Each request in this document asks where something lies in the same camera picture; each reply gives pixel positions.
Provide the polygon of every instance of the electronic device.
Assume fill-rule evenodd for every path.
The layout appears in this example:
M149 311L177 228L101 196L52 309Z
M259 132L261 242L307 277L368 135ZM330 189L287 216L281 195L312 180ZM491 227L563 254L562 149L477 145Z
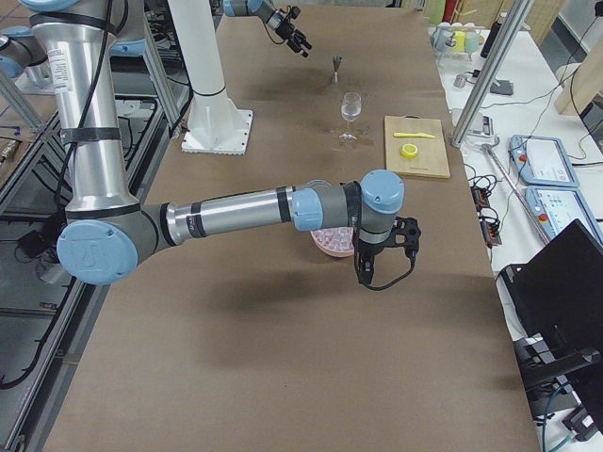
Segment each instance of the electronic device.
M510 80L495 80L490 86L490 92L503 96L513 96L513 82Z
M509 153L521 179L528 185L579 186L560 139L513 135Z
M461 108L452 108L450 110L453 125L457 124L459 118L461 118L462 112L463 110ZM467 134L470 137L493 138L495 135L494 121L489 116L484 116L481 113L478 113L473 122L471 122Z
M529 186L526 188L525 198L532 214L541 222L549 238L554 238L574 219L579 219L598 242L603 244L603 234L579 188Z
M602 274L603 248L578 220L527 264L501 270L526 333L540 333L561 363L586 350L603 350ZM596 427L603 429L603 363L562 368Z

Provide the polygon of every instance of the brown paper table covering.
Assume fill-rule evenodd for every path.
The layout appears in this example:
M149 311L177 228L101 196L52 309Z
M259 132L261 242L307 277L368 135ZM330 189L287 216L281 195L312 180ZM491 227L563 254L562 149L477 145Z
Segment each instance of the brown paper table covering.
M304 6L297 24L307 59L256 19L223 20L229 95L255 114L247 154L172 143L148 202L359 180L383 168L385 115L449 133L417 13ZM364 97L355 148L335 137L346 90ZM421 251L388 291L290 224L187 242L114 284L45 450L538 450L462 158L448 156L449 180L405 179ZM375 283L406 268L385 251Z

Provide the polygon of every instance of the cutting board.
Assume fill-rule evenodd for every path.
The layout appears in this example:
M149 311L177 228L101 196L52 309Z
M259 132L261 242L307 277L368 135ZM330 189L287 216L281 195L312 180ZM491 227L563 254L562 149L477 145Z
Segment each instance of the cutting board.
M394 132L425 132L435 138L396 138ZM400 155L401 147L406 143L415 144L418 155L407 159ZM385 117L385 167L397 174L414 176L449 178L448 156L442 135L442 123L439 120L422 120Z

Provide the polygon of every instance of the pink dish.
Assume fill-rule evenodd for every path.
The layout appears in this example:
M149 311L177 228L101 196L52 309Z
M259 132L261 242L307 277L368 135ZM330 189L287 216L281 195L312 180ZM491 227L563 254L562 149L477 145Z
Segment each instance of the pink dish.
M310 233L319 250L333 257L348 257L354 254L351 244L353 228L320 229Z

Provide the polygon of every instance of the label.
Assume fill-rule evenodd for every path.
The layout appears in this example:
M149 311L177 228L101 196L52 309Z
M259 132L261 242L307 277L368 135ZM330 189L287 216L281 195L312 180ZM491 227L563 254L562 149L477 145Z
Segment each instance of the label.
M72 79L69 75L67 52L61 49L51 50L48 52L48 62L53 75L55 92L70 91L72 89Z

